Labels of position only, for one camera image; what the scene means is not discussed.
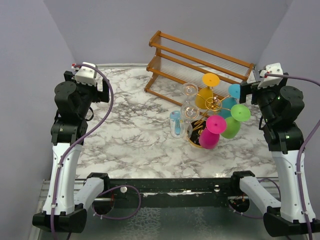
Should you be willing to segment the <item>blue plastic wine glass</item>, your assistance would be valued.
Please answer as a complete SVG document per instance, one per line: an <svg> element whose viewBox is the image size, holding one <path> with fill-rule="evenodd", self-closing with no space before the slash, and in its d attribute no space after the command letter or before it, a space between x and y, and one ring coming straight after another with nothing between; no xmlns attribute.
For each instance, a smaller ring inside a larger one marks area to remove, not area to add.
<svg viewBox="0 0 320 240"><path fill-rule="evenodd" d="M224 119L231 117L231 108L237 104L237 100L240 98L240 85L232 84L228 87L228 97L221 101L222 108L220 109L219 116Z"/></svg>

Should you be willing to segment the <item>green plastic wine glass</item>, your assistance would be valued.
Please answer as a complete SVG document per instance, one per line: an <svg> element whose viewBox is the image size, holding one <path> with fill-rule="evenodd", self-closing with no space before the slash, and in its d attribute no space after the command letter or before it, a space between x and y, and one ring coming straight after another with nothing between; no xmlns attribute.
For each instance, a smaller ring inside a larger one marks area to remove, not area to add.
<svg viewBox="0 0 320 240"><path fill-rule="evenodd" d="M243 104L236 104L230 109L230 117L225 119L226 129L220 135L226 139L234 138L241 128L241 123L246 122L251 117L251 111Z"/></svg>

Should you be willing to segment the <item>yellow plastic wine glass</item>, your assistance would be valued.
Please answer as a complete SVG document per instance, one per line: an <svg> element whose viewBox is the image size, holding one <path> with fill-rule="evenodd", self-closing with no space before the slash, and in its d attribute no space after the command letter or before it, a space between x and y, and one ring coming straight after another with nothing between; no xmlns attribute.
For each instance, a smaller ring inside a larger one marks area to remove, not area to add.
<svg viewBox="0 0 320 240"><path fill-rule="evenodd" d="M195 97L195 105L204 110L206 109L206 100L213 97L213 91L211 88L219 85L220 78L214 73L206 73L202 77L202 82L205 87L198 91Z"/></svg>

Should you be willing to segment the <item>clear wine glass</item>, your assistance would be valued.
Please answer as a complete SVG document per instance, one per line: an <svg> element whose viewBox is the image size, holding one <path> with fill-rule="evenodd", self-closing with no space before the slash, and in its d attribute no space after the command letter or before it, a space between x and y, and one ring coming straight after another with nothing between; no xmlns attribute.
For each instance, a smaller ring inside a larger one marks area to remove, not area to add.
<svg viewBox="0 0 320 240"><path fill-rule="evenodd" d="M199 116L200 110L196 105L185 103L180 108L180 114L181 118L183 119L186 137L189 139L193 132L192 121Z"/></svg>
<svg viewBox="0 0 320 240"><path fill-rule="evenodd" d="M185 103L189 104L192 98L198 94L198 87L192 83L184 83L181 92L185 95Z"/></svg>

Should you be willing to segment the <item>pink plastic wine glass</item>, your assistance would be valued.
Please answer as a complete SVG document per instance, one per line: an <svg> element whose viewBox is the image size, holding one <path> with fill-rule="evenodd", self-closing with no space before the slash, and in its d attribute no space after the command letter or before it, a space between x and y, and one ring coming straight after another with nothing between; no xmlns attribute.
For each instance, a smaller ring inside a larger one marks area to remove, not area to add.
<svg viewBox="0 0 320 240"><path fill-rule="evenodd" d="M206 120L205 129L199 136L199 144L204 149L214 149L220 140L220 134L227 128L225 119L219 115L210 116Z"/></svg>

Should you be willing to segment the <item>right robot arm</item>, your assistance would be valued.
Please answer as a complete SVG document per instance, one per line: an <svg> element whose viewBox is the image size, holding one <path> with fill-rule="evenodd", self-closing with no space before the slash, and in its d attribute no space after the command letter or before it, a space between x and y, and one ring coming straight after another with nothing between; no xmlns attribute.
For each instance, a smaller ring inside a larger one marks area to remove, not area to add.
<svg viewBox="0 0 320 240"><path fill-rule="evenodd" d="M240 84L241 103L248 95L261 111L261 127L268 149L275 162L280 184L280 200L275 199L251 171L236 171L230 178L230 191L246 194L263 215L263 224L272 237L311 236L319 233L320 221L310 203L304 176L306 139L295 120L303 110L303 93L286 81L259 88L258 83Z"/></svg>

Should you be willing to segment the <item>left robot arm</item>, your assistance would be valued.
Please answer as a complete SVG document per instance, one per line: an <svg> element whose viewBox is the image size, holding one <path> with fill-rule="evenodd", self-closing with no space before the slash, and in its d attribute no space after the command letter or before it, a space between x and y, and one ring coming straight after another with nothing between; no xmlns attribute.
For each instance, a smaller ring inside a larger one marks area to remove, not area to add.
<svg viewBox="0 0 320 240"><path fill-rule="evenodd" d="M110 100L109 86L98 90L97 72L65 71L64 81L55 89L57 106L51 127L53 164L47 198L41 212L32 217L33 226L51 233L81 233L87 211L95 197L106 197L111 190L107 174L93 173L89 182L74 194L76 168L84 139L88 135L88 111L92 103Z"/></svg>

